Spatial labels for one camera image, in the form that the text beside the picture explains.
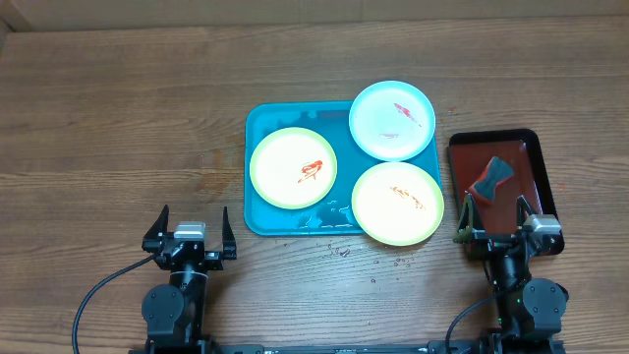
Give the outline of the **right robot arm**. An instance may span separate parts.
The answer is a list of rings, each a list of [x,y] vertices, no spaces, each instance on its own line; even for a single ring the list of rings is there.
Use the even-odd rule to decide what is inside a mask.
[[[553,337],[561,332],[568,291],[560,284],[533,278],[530,260],[550,254],[562,240],[561,225],[553,214],[536,212],[520,196],[516,200],[516,230],[491,234],[486,231],[474,197],[465,197],[459,227],[453,241],[464,246],[469,260],[480,261],[492,294],[469,306],[449,326],[445,338],[448,353],[563,353]],[[488,329],[471,344],[452,344],[455,326],[468,314],[493,303],[499,328]]]

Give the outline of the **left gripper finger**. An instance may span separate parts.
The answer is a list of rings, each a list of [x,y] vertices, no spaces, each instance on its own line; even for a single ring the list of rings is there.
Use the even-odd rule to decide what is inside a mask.
[[[236,253],[237,243],[230,225],[228,208],[225,206],[222,212],[222,252]]]
[[[168,229],[169,206],[165,205],[157,219],[143,236],[144,241],[156,240],[160,238]]]

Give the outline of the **yellow plate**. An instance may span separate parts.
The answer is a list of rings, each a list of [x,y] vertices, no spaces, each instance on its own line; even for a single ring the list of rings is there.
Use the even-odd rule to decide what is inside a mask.
[[[359,177],[352,211],[374,240],[390,246],[426,241],[444,215],[439,185],[422,168],[407,162],[382,162]]]
[[[330,192],[337,176],[331,144],[306,128],[280,129],[256,146],[250,160],[250,179],[268,203],[300,209],[318,203]]]

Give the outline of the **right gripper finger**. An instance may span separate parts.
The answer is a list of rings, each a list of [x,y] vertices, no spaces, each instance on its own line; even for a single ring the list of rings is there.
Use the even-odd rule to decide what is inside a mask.
[[[519,231],[534,231],[538,225],[538,212],[529,204],[524,195],[516,200],[516,221]]]
[[[457,244],[471,244],[484,236],[485,227],[478,206],[474,196],[468,193],[464,198],[459,216],[458,229],[453,236],[453,242]]]

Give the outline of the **red black sponge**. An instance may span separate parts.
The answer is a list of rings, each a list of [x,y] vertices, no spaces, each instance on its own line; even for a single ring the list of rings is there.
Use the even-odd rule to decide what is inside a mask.
[[[468,188],[468,192],[477,201],[490,206],[495,201],[497,187],[513,175],[513,168],[501,158],[494,156],[489,160],[481,175]]]

